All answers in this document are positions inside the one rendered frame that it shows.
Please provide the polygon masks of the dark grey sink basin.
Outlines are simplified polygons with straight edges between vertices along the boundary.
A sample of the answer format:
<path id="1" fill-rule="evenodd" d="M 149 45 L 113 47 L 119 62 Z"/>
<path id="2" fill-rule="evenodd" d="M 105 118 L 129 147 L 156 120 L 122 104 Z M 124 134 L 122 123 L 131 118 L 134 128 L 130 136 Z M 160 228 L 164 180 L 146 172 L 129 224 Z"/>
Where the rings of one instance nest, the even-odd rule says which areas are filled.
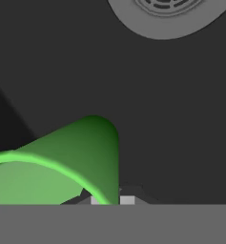
<path id="1" fill-rule="evenodd" d="M 0 152 L 91 115 L 117 129 L 119 187 L 226 204 L 226 12 L 153 40 L 107 0 L 0 0 Z"/>

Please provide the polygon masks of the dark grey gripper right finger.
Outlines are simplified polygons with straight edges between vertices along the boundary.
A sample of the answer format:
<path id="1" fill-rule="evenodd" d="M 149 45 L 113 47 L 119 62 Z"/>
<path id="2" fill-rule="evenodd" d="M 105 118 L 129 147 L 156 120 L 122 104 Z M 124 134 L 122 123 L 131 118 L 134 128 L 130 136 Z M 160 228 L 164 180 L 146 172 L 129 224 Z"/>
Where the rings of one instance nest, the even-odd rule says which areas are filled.
<path id="1" fill-rule="evenodd" d="M 152 196 L 142 184 L 124 184 L 119 187 L 120 205 L 146 205 L 159 203 L 160 201 L 155 196 Z"/>

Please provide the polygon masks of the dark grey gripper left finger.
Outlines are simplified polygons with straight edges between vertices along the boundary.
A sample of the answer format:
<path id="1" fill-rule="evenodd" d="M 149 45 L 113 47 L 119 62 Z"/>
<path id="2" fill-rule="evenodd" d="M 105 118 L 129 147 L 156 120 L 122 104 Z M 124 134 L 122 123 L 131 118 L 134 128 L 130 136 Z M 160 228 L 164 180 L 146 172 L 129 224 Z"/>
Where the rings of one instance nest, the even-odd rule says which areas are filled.
<path id="1" fill-rule="evenodd" d="M 91 195 L 90 192 L 88 192 L 86 189 L 83 189 L 80 195 L 63 202 L 63 205 L 65 204 L 98 205 L 99 202 Z"/>

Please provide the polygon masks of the green cup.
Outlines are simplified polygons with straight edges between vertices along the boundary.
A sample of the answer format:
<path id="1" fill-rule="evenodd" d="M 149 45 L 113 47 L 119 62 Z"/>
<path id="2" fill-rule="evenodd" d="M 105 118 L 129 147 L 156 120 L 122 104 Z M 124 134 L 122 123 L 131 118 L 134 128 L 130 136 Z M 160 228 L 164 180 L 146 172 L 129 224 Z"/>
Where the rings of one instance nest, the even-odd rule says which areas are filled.
<path id="1" fill-rule="evenodd" d="M 0 152 L 0 205 L 60 205 L 89 196 L 116 205 L 118 141 L 111 121 L 91 115 Z"/>

